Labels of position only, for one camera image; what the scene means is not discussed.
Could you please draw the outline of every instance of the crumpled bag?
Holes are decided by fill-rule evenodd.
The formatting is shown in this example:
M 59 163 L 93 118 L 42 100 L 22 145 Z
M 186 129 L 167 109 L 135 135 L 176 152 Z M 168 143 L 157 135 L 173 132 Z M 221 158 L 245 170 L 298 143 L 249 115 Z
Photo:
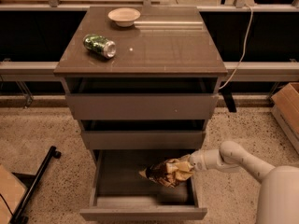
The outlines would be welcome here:
M 190 155 L 179 159 L 169 159 L 152 165 L 139 173 L 147 179 L 168 188 L 174 188 L 193 175 L 193 166 L 189 163 Z

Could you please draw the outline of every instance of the white cable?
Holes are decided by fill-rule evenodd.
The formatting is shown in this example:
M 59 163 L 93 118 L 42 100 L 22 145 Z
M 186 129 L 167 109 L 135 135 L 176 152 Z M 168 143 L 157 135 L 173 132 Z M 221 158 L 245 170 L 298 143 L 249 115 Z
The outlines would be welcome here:
M 233 76 L 235 75 L 235 72 L 236 72 L 237 68 L 238 68 L 238 67 L 240 66 L 240 64 L 242 63 L 243 58 L 244 58 L 245 53 L 246 53 L 247 39 L 248 39 L 250 26 L 251 26 L 251 24 L 252 24 L 252 19 L 253 19 L 253 9 L 252 9 L 252 7 L 249 6 L 249 5 L 246 5 L 246 6 L 249 7 L 251 14 L 250 14 L 249 25 L 248 25 L 248 27 L 247 27 L 247 31 L 246 31 L 245 38 L 244 38 L 244 42 L 243 42 L 243 54 L 242 54 L 242 56 L 241 56 L 240 61 L 239 61 L 238 64 L 237 64 L 237 66 L 236 66 L 234 72 L 230 75 L 230 77 L 226 80 L 226 82 L 225 82 L 221 87 L 219 87 L 219 90 L 223 89 L 223 88 L 224 88 L 224 87 L 225 87 L 225 86 L 232 80 Z

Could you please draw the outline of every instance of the soda can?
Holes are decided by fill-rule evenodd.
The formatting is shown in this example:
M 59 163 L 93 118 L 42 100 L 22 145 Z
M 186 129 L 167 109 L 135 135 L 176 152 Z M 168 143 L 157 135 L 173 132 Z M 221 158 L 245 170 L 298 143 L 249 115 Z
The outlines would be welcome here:
M 101 35 L 85 35 L 83 45 L 86 49 L 92 50 L 108 59 L 114 57 L 116 53 L 115 43 Z

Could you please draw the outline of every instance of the speckled floor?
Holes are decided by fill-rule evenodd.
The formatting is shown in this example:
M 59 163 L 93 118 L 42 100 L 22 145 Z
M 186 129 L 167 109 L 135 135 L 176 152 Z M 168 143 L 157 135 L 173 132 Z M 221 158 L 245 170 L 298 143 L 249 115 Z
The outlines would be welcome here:
M 94 224 L 78 212 L 88 206 L 95 167 L 64 97 L 36 99 L 27 109 L 21 107 L 22 102 L 0 98 L 0 162 L 13 172 L 34 174 L 50 146 L 55 145 L 63 153 L 59 160 L 50 162 L 26 208 L 29 224 Z M 230 139 L 274 165 L 299 163 L 298 154 L 267 105 L 243 105 L 237 113 L 218 107 L 206 132 L 203 149 L 217 148 Z M 168 223 L 255 223 L 259 184 L 245 171 L 201 172 L 196 176 L 196 186 L 202 205 L 208 208 L 205 219 Z

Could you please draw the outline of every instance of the white robotic arm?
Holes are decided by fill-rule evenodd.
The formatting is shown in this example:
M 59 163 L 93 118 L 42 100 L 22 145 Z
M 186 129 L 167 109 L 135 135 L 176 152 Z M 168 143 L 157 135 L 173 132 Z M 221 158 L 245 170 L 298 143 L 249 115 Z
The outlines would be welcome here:
M 189 161 L 195 171 L 235 172 L 240 166 L 261 183 L 256 224 L 299 224 L 298 168 L 274 167 L 232 141 L 222 143 L 220 149 L 196 151 Z

